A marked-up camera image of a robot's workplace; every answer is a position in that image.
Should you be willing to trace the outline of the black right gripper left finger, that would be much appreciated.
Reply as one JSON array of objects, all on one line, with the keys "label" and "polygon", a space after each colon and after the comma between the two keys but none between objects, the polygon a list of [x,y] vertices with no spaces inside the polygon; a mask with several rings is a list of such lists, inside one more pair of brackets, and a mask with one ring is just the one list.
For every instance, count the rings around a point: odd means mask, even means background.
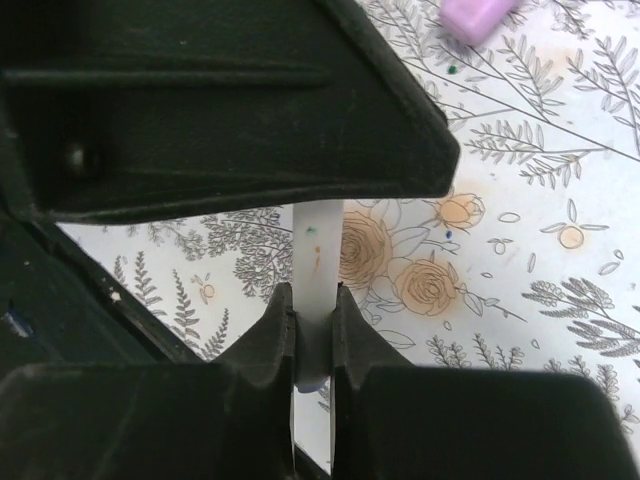
[{"label": "black right gripper left finger", "polygon": [[1,384],[5,479],[290,479],[287,284],[209,363],[27,365]]}]

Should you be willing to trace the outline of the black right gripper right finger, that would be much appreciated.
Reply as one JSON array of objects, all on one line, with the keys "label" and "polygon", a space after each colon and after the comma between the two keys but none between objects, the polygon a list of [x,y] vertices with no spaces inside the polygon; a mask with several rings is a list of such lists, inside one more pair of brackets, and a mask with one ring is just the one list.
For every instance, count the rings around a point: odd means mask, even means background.
[{"label": "black right gripper right finger", "polygon": [[332,315],[335,479],[631,479],[605,394],[559,373],[416,366],[337,290]]}]

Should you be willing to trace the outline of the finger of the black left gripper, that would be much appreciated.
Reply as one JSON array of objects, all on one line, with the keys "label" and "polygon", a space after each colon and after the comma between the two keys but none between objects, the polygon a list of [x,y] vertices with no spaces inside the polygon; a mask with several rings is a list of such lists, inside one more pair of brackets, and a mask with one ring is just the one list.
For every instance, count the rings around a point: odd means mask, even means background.
[{"label": "finger of the black left gripper", "polygon": [[1,198],[26,221],[440,197],[459,156],[353,1],[1,5]]}]

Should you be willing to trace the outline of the white marker pen blue tip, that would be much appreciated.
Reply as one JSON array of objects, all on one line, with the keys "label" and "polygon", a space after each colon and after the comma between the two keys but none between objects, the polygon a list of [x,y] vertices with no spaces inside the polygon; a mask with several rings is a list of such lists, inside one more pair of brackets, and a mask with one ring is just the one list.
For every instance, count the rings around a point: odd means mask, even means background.
[{"label": "white marker pen blue tip", "polygon": [[331,315],[336,308],[344,202],[293,206],[292,300],[299,392],[324,385],[331,368]]}]

